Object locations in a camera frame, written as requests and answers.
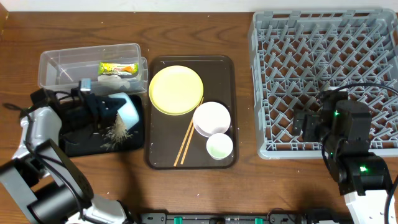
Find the pink bowl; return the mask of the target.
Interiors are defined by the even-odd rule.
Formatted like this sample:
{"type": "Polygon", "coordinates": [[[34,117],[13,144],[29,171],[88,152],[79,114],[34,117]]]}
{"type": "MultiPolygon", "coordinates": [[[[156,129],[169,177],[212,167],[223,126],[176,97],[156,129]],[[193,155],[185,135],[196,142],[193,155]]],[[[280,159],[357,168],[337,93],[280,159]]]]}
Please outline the pink bowl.
{"type": "Polygon", "coordinates": [[[200,105],[193,114],[193,126],[202,136],[209,138],[217,133],[225,133],[231,124],[231,115],[221,103],[214,101],[200,105]]]}

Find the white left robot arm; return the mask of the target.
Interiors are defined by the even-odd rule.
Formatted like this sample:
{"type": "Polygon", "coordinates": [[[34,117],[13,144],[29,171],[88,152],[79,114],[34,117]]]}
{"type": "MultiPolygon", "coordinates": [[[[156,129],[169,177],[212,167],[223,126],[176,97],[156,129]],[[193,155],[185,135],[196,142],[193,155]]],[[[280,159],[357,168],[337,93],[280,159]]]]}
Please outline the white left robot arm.
{"type": "Polygon", "coordinates": [[[1,166],[1,183],[31,223],[140,223],[119,200],[95,195],[87,178],[59,147],[60,136],[87,126],[102,128],[133,106],[125,93],[96,96],[72,89],[62,104],[41,88],[20,112],[22,136],[12,159],[1,166]]]}

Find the light blue bowl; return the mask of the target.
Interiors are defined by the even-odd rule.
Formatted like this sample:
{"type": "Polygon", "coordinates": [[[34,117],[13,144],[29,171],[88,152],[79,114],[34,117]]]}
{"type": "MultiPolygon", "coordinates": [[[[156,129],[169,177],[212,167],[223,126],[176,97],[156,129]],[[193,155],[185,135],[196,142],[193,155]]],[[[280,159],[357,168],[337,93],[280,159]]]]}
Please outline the light blue bowl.
{"type": "Polygon", "coordinates": [[[130,130],[139,122],[139,114],[130,97],[126,93],[115,93],[109,95],[109,97],[115,99],[124,99],[126,101],[125,104],[118,109],[118,115],[121,117],[126,130],[130,130]]]}

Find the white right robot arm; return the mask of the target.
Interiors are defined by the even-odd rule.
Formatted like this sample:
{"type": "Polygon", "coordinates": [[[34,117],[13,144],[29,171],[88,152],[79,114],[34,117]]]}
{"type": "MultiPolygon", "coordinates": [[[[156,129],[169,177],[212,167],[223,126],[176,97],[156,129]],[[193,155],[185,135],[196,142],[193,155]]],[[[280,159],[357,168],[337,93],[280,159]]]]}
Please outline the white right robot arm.
{"type": "Polygon", "coordinates": [[[294,110],[292,134],[319,142],[323,161],[354,223],[396,223],[394,191],[385,160],[370,152],[372,115],[345,91],[320,93],[320,111],[294,110]]]}

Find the green snack wrapper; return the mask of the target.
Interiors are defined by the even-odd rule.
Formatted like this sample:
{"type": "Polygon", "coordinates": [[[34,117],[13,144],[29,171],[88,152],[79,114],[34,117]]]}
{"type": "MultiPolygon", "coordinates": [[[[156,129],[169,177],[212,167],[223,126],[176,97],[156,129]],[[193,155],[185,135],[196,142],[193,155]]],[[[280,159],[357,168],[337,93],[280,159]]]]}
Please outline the green snack wrapper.
{"type": "Polygon", "coordinates": [[[134,75],[139,69],[137,63],[109,63],[101,62],[99,64],[99,75],[134,75]]]}

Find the pale green cup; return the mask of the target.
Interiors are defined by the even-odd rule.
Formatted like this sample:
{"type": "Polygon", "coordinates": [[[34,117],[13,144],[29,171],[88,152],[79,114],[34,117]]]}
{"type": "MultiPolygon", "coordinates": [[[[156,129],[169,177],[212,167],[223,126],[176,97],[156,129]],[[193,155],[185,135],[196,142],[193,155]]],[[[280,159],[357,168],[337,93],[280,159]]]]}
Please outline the pale green cup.
{"type": "Polygon", "coordinates": [[[208,138],[206,150],[213,159],[222,160],[232,153],[233,141],[226,134],[216,133],[208,138]]]}

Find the rice food waste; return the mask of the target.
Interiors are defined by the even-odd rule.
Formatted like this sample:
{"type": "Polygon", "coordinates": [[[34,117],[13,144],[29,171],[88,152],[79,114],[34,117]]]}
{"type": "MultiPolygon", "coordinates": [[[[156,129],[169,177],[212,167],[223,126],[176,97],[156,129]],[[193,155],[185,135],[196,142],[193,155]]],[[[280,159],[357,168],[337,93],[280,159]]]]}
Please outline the rice food waste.
{"type": "Polygon", "coordinates": [[[119,114],[116,115],[114,124],[107,127],[106,130],[107,133],[104,136],[105,140],[108,140],[108,142],[101,146],[101,148],[105,148],[106,150],[114,150],[132,137],[132,134],[127,130],[127,127],[119,114]]]}

